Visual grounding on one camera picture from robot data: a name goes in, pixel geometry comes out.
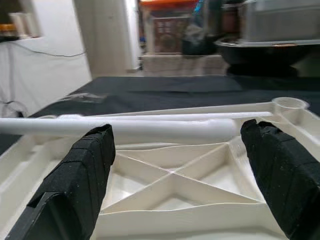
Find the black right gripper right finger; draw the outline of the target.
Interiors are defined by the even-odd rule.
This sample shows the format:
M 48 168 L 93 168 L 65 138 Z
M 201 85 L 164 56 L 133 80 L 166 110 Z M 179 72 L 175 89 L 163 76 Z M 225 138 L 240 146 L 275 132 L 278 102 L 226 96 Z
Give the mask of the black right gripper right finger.
M 319 161 L 270 122 L 247 120 L 240 135 L 256 184 L 286 237 L 319 239 Z

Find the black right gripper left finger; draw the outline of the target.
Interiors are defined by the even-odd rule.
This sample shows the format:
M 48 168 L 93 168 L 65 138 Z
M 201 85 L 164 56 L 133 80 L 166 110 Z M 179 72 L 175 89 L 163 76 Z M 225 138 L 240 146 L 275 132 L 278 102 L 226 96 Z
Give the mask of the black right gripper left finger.
M 115 156 L 110 124 L 87 132 L 43 179 L 7 239 L 90 239 Z

